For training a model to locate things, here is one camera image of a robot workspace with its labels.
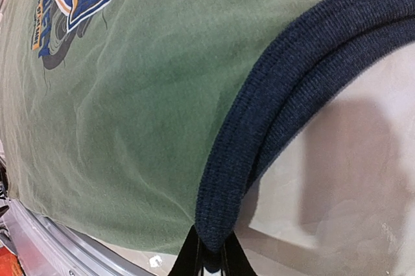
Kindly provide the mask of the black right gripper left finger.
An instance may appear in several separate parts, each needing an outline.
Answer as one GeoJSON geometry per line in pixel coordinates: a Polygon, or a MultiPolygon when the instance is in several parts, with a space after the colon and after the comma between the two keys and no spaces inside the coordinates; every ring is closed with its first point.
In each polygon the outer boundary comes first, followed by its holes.
{"type": "Polygon", "coordinates": [[[170,271],[170,276],[202,274],[202,242],[195,227],[192,226],[170,271]]]}

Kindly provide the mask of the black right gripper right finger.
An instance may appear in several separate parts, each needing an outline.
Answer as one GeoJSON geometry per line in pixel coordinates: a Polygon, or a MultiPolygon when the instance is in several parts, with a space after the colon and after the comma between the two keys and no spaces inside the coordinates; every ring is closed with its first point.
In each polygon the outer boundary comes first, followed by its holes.
{"type": "Polygon", "coordinates": [[[256,276],[237,237],[230,235],[222,247],[222,274],[227,276],[256,276]]]}

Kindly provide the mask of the green sleeveless shirt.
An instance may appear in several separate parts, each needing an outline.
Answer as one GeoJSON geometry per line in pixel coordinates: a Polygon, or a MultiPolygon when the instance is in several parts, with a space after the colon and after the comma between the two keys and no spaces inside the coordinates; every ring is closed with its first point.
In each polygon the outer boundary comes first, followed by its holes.
{"type": "Polygon", "coordinates": [[[8,193],[168,274],[414,274],[414,0],[3,0],[8,193]]]}

